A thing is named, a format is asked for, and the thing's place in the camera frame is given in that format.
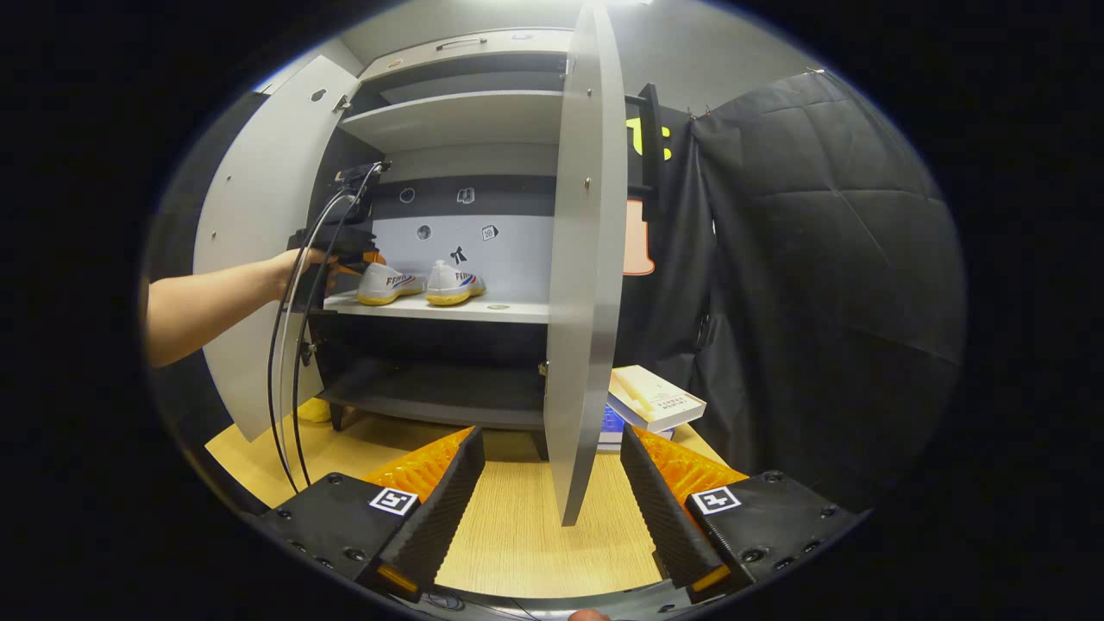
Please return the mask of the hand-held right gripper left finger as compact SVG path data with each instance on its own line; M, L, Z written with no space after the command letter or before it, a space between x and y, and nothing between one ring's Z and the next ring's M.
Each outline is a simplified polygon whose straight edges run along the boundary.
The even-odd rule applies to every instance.
M362 477L321 476L264 512L261 533L348 582L416 604L437 583L485 465L484 429L468 427Z

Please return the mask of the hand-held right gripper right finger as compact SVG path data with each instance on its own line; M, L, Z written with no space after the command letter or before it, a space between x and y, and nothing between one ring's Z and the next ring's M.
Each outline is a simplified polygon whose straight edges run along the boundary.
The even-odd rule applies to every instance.
M787 573L863 519L777 469L749 476L636 427L620 463L660 571L694 604Z

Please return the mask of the white canvas shoe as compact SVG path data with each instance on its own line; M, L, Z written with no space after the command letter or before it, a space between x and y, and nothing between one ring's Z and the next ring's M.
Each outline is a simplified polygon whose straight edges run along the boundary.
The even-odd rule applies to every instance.
M435 260L426 278L425 298L429 305L453 306L486 293L484 280L474 273L452 267L445 260Z
M386 264L369 263L355 287L355 302L367 306L390 305L394 299L407 298L426 291L421 275L402 273Z

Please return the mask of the grey shoe cabinet door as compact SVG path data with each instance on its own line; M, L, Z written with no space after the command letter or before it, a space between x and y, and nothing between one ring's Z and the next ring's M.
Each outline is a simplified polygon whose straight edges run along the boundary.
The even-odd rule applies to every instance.
M543 408L556 520L575 526L594 467L618 341L628 160L622 62L607 8L567 48L549 271Z
M283 253L306 225L315 180L354 74L323 56L293 74L245 123L216 173L198 218L194 273L259 262ZM229 415L246 441L270 433L267 377L279 307L270 303L204 347Z

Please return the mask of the grey shoe cabinet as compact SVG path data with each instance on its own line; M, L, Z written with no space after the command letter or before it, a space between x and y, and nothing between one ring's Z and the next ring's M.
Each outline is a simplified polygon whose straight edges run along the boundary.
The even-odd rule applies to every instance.
M548 459L543 408L563 71L363 83L336 136L391 162L371 185L369 228L391 269L435 260L486 293L434 306L425 292L355 302L361 276L323 294L309 333L332 406L526 432Z

